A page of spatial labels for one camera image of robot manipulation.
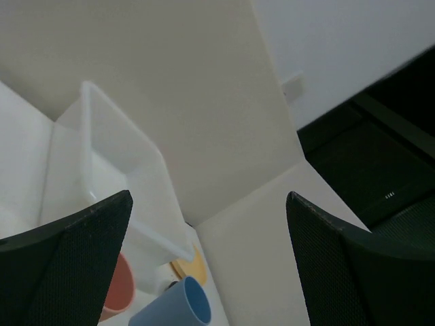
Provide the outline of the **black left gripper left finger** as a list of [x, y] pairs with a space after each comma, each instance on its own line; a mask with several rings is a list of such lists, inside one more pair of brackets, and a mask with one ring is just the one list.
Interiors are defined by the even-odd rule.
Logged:
[[131, 216], [122, 190], [1, 240], [2, 325], [97, 325]]

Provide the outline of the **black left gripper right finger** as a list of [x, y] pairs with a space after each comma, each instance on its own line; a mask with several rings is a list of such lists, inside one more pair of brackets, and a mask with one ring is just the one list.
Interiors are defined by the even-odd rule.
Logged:
[[297, 192], [288, 231], [311, 325], [433, 325], [434, 250], [373, 234]]

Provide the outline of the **red plastic cup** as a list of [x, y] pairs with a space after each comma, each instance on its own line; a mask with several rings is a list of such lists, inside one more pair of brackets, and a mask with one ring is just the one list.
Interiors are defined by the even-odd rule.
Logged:
[[106, 321], [128, 310], [135, 298], [135, 289], [132, 268], [125, 255], [120, 253], [99, 322]]

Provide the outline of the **orange-yellow plastic plate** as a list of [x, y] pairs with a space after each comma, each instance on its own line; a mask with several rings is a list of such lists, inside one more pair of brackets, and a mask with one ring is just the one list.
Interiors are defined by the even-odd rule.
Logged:
[[187, 276], [191, 276], [195, 278], [201, 286], [204, 286], [207, 282], [207, 269], [205, 260], [195, 244], [193, 245], [193, 249], [194, 259], [192, 261], [186, 261], [179, 258], [171, 261], [170, 266], [179, 280]]

